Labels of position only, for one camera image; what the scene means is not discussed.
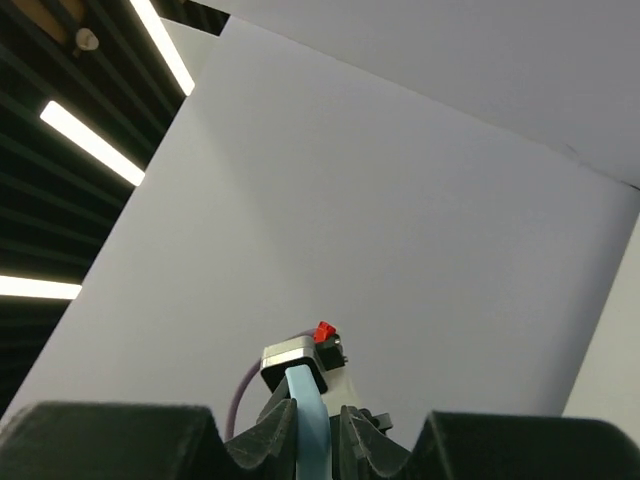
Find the light blue phone case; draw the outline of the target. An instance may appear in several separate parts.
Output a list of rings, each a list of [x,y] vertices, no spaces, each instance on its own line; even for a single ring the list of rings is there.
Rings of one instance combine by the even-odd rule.
[[[307,365],[285,371],[290,396],[297,404],[296,478],[332,478],[329,415]]]

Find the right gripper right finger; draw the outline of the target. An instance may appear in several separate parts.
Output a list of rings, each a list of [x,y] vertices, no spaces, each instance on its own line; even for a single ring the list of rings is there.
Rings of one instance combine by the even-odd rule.
[[[404,479],[637,479],[639,447],[594,419],[434,412]]]

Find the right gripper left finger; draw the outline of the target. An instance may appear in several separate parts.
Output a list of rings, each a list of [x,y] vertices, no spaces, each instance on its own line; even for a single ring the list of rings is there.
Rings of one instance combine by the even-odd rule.
[[[206,407],[47,401],[1,431],[4,479],[230,479]]]

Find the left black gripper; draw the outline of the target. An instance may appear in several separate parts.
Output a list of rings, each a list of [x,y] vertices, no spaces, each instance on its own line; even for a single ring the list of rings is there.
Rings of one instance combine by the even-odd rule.
[[[338,329],[322,321],[293,337],[300,335],[313,338],[324,366],[328,391],[320,394],[329,416],[337,416],[343,406],[339,416],[339,478],[404,479],[410,452],[382,434],[393,427],[389,414],[374,415],[364,407],[347,370],[348,358]],[[295,478],[297,403],[285,399],[289,396],[286,378],[270,393],[258,415],[262,420],[225,443],[232,461],[230,479]]]

